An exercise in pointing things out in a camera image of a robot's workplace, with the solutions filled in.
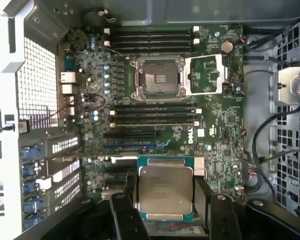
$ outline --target cable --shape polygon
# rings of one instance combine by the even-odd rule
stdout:
[[[267,120],[265,120],[258,128],[257,130],[255,131],[254,135],[253,135],[253,139],[252,139],[252,157],[253,157],[253,161],[254,161],[254,164],[258,170],[258,173],[261,175],[261,177],[263,178],[263,180],[268,184],[271,192],[272,192],[272,199],[273,201],[275,202],[277,200],[277,196],[276,196],[276,190],[275,190],[275,187],[272,185],[272,183],[269,181],[269,179],[267,178],[267,176],[265,175],[263,169],[262,169],[262,166],[261,166],[261,163],[260,163],[260,159],[259,159],[259,156],[258,156],[258,152],[257,152],[257,138],[258,138],[258,135],[260,134],[260,132],[262,131],[262,129],[264,129],[265,126],[267,126],[269,123],[271,123],[273,120],[277,119],[277,118],[280,118],[280,117],[286,117],[288,115],[291,115],[291,114],[295,114],[295,113],[298,113],[300,112],[300,105],[292,110],[292,111],[289,111],[289,112],[280,112],[280,113],[277,113],[277,114],[274,114],[272,115],[271,117],[269,117]]]
[[[246,61],[269,61],[281,66],[287,66],[289,63],[280,61],[273,56],[243,56],[243,59]]]
[[[274,160],[274,159],[277,159],[277,158],[280,158],[284,155],[287,155],[287,154],[292,154],[292,153],[300,153],[300,149],[292,149],[292,150],[288,150],[288,151],[281,151],[279,152],[278,154],[275,154],[269,158],[264,158],[264,157],[260,157],[260,163],[261,164],[264,164],[264,163],[267,163],[271,160]]]
[[[247,134],[247,131],[244,130],[239,136],[237,136],[232,142],[231,142],[231,150],[233,152],[233,155],[239,159],[239,161],[244,162],[244,163],[250,163],[248,160],[244,159],[241,155],[239,155],[236,151],[236,144],[237,142],[243,138]]]
[[[280,41],[277,41],[276,39],[272,39],[272,40],[271,40],[272,43],[270,44],[270,46],[268,46],[268,47],[266,47],[266,48],[262,48],[262,49],[258,49],[258,48],[261,47],[261,46],[263,46],[263,45],[265,45],[265,43],[262,44],[262,45],[260,45],[260,46],[257,46],[257,47],[251,47],[251,46],[249,46],[249,45],[245,42],[245,40],[242,39],[241,41],[242,41],[242,43],[243,43],[245,49],[247,49],[248,51],[250,51],[250,52],[256,52],[256,53],[261,53],[261,52],[264,52],[264,51],[267,51],[267,50],[271,50],[271,49],[273,49],[274,47],[276,47],[276,46],[282,44],[282,43],[286,40],[286,38],[288,37],[289,31],[290,31],[290,28],[288,28],[288,29],[284,32],[284,35],[282,36],[282,39],[281,39]]]
[[[247,75],[254,74],[254,73],[266,73],[266,74],[270,74],[270,75],[274,74],[272,71],[269,71],[269,70],[263,70],[263,69],[251,70],[251,71],[248,71],[245,74],[243,74],[240,77],[240,81],[243,80]]]

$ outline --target perforated metal grille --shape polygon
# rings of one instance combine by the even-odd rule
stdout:
[[[57,127],[56,56],[26,37],[24,56],[17,72],[19,118],[30,120],[31,129]]]
[[[62,150],[78,145],[78,137],[73,137],[67,140],[60,141],[52,145],[52,153],[56,154]]]
[[[78,195],[79,192],[80,192],[80,186],[78,185],[64,199],[61,200],[58,206],[55,207],[55,210],[58,210],[63,206],[65,206],[66,204],[68,204],[69,202],[71,202],[75,198],[75,196]]]
[[[300,148],[300,116],[291,116],[286,122],[287,124],[285,124],[285,126],[277,126],[277,142],[279,149],[298,149]],[[278,158],[276,190],[278,203],[293,214],[300,216],[299,152]]]
[[[296,24],[288,32],[285,40],[279,44],[277,57],[280,61],[296,62],[300,60],[300,23]]]
[[[79,173],[73,176],[71,179],[69,179],[64,185],[59,187],[57,190],[54,191],[55,198],[60,197],[62,194],[64,194],[66,191],[68,191],[74,184],[76,184],[79,181]]]

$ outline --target green circuit board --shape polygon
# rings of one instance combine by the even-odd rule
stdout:
[[[68,33],[70,55],[83,70],[79,76],[80,93],[85,96],[79,109],[82,153],[95,158],[193,156],[203,162],[212,190],[235,196],[234,186],[242,185],[242,177],[231,141],[244,128],[239,44],[243,28],[211,24],[193,29],[118,27],[110,29],[109,39],[99,29]],[[191,50],[170,42],[169,32],[180,42],[189,35]],[[233,48],[230,53],[223,51],[223,43]],[[149,44],[154,47],[142,52]],[[242,148],[240,140],[236,149]],[[86,164],[85,182],[102,174],[104,164]],[[93,181],[85,188],[90,194],[100,184]]]

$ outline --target ram slot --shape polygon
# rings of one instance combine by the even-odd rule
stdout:
[[[183,124],[193,124],[194,121],[197,119],[197,116],[179,116],[179,117],[136,117],[136,118],[117,118],[112,119],[110,125],[115,126],[122,126],[122,127],[128,127],[128,126],[164,126],[164,125],[183,125]]]
[[[118,43],[135,43],[135,42],[189,42],[192,38],[189,36],[133,36],[133,37],[117,37],[110,38],[113,44]]]
[[[126,37],[126,36],[167,36],[167,35],[180,35],[180,36],[192,36],[193,33],[190,30],[165,30],[165,31],[116,31],[111,32],[113,37]]]
[[[192,46],[188,47],[131,47],[131,48],[124,48],[124,47],[112,47],[114,51],[117,51],[121,54],[151,54],[151,53],[165,53],[165,54],[184,54],[193,52],[194,48]]]
[[[179,103],[179,102],[171,102],[171,103],[163,103],[163,104],[136,104],[136,105],[116,105],[115,109],[150,109],[150,108],[193,108],[197,107],[196,103]]]
[[[135,119],[168,119],[168,118],[193,118],[196,114],[192,112],[185,112],[185,113],[175,113],[175,112],[165,112],[165,113],[157,113],[157,114],[135,114],[131,112],[130,114],[119,114],[113,115],[110,117],[110,120],[116,121],[121,119],[126,120],[135,120]]]

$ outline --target black ram slot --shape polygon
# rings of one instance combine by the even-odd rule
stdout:
[[[112,44],[128,43],[128,42],[188,42],[192,40],[190,36],[139,36],[139,37],[114,37],[110,39]]]
[[[131,110],[126,110],[126,109],[118,109],[115,111],[116,115],[125,115],[125,114],[131,114],[131,112],[133,112],[133,114],[164,114],[164,113],[176,113],[176,114],[188,114],[191,113],[195,108],[179,108],[179,109],[131,109]]]
[[[116,120],[116,119],[169,119],[169,118],[191,118],[196,116],[195,113],[175,113],[175,112],[171,112],[171,113],[157,113],[157,114],[143,114],[143,115],[139,115],[139,114],[124,114],[124,115],[113,115],[110,116],[111,120]]]
[[[117,51],[120,54],[153,54],[153,53],[165,53],[165,54],[184,54],[193,52],[192,47],[182,47],[182,48],[113,48],[114,51]]]
[[[186,42],[165,42],[165,41],[158,41],[158,42],[153,42],[153,41],[148,41],[148,42],[119,42],[119,43],[113,43],[112,47],[113,48],[152,48],[152,47],[191,47],[193,46],[190,41]]]
[[[157,136],[155,131],[136,131],[136,132],[106,132],[103,134],[105,139],[130,139],[130,138],[155,138]]]
[[[193,33],[189,30],[173,30],[173,31],[112,31],[113,36],[135,36],[135,35],[192,35]]]
[[[114,119],[113,123],[115,124],[173,124],[173,123],[191,123],[197,119],[197,116],[193,117],[167,117],[167,118],[120,118]]]
[[[170,102],[170,103],[156,103],[156,104],[136,104],[136,105],[116,105],[115,109],[151,109],[151,108],[192,108],[197,107],[197,103],[185,102]]]

